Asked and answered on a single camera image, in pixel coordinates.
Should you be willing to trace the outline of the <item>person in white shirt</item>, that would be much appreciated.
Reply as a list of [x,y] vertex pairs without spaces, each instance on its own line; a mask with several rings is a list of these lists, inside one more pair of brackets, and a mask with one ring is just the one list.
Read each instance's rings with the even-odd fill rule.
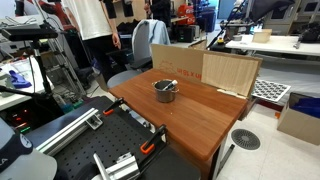
[[114,75],[108,53],[121,49],[115,21],[107,17],[102,0],[61,0],[61,3],[108,81]]

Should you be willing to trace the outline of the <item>black perforated breadboard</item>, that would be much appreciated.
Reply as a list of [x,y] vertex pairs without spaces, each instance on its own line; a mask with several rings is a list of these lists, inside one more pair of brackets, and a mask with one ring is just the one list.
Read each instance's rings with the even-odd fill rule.
[[166,144],[160,139],[148,155],[140,146],[153,133],[134,120],[130,115],[111,114],[102,118],[103,124],[97,129],[87,129],[55,155],[58,162],[54,180],[91,180],[99,174],[93,158],[97,154],[104,167],[114,165],[117,159],[128,152],[135,156],[142,178],[145,171],[158,158]]

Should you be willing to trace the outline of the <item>right black orange clamp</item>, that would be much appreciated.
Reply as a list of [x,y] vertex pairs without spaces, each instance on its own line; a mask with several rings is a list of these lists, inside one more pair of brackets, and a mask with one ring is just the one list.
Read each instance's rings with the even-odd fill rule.
[[166,133],[166,125],[162,124],[153,135],[140,146],[140,151],[144,155],[148,155],[155,149],[155,143]]

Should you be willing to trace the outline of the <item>round floor drain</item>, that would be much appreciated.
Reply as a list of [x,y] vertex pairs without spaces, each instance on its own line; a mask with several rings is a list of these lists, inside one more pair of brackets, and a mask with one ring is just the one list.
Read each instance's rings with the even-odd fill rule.
[[256,150],[260,147],[259,138],[249,130],[235,129],[231,133],[232,140],[241,148]]

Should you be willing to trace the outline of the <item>small steel pot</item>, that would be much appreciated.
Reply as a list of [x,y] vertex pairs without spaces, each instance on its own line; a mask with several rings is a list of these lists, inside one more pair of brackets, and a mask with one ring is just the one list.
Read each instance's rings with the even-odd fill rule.
[[163,79],[156,82],[153,82],[152,85],[154,87],[156,93],[156,99],[161,103],[169,103],[175,100],[175,95],[179,91],[177,85],[170,88],[169,90],[163,90],[165,86],[167,86],[173,80]]

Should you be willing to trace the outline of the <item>checkerboard calibration board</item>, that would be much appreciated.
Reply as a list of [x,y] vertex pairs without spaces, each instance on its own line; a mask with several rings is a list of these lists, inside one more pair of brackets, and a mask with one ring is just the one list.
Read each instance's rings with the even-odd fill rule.
[[272,102],[278,102],[290,88],[290,85],[257,79],[254,84],[252,96]]

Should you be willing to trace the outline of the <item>black and white marker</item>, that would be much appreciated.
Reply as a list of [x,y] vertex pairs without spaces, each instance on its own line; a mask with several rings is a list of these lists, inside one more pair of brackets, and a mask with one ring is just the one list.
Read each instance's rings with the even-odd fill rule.
[[163,90],[169,90],[170,88],[174,87],[174,86],[177,85],[177,84],[178,84],[177,80],[173,80],[173,81],[170,82],[167,86],[165,86],[165,87],[163,88]]

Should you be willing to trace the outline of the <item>cardboard box with blue cloth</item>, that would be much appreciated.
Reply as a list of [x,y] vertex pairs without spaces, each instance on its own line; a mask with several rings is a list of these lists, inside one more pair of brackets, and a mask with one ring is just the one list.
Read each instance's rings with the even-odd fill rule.
[[277,130],[319,145],[319,98],[292,92],[280,114]]

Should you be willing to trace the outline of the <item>grey office chair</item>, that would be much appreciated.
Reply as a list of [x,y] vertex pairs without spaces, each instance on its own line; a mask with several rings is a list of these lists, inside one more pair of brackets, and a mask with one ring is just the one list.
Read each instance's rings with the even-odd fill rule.
[[160,20],[141,20],[132,34],[133,62],[130,69],[117,73],[107,81],[109,89],[141,74],[152,67],[152,44],[169,45],[166,24]]

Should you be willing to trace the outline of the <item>black orange clamp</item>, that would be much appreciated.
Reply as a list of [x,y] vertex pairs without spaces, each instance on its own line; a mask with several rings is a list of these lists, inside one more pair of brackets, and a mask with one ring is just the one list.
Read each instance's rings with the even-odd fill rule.
[[155,149],[155,143],[166,133],[166,125],[162,124],[153,135],[140,146],[140,151],[144,155],[148,155]]
[[119,107],[120,105],[124,104],[125,100],[124,98],[119,98],[116,101],[114,101],[108,108],[106,108],[105,110],[102,111],[102,113],[104,115],[110,115],[111,113],[113,113],[114,109],[116,107]]

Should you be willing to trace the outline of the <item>left black orange clamp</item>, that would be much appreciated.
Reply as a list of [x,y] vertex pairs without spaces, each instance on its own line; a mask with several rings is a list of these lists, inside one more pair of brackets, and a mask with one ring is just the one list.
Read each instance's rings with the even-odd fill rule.
[[106,108],[105,110],[102,111],[102,113],[104,115],[110,115],[111,113],[113,113],[114,109],[116,107],[119,107],[120,105],[124,104],[125,100],[124,98],[119,98],[116,101],[114,101],[108,108]]

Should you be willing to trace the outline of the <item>wooden table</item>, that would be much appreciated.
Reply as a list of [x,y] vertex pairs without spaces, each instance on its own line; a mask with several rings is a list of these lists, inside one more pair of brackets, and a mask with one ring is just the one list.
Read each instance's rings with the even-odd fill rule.
[[[178,82],[175,100],[169,103],[159,102],[153,87],[164,79]],[[152,125],[166,125],[171,147],[200,169],[203,180],[217,178],[228,132],[247,105],[245,99],[157,69],[111,88],[110,93]]]

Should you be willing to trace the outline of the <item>long aluminium extrusion rail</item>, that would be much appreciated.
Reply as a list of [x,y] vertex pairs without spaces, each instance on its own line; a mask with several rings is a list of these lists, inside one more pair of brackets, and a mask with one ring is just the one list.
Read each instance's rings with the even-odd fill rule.
[[103,121],[98,110],[91,108],[66,127],[38,145],[36,149],[46,155],[54,156],[87,129],[97,130]]

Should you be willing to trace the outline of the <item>short aluminium extrusion bracket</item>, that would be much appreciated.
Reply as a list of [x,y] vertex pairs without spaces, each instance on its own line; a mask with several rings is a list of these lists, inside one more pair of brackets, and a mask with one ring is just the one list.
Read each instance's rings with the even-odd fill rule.
[[134,180],[140,175],[138,163],[134,155],[130,152],[121,155],[116,163],[105,168],[100,157],[93,155],[99,174],[91,180]]

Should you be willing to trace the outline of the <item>white background table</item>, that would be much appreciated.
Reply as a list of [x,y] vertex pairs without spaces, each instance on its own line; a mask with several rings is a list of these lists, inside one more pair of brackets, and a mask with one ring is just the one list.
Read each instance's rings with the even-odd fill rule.
[[231,49],[320,56],[320,44],[301,43],[299,48],[296,49],[294,45],[297,41],[297,36],[271,36],[266,43],[256,43],[253,42],[252,35],[243,35],[241,41],[230,41],[226,44],[226,47]]

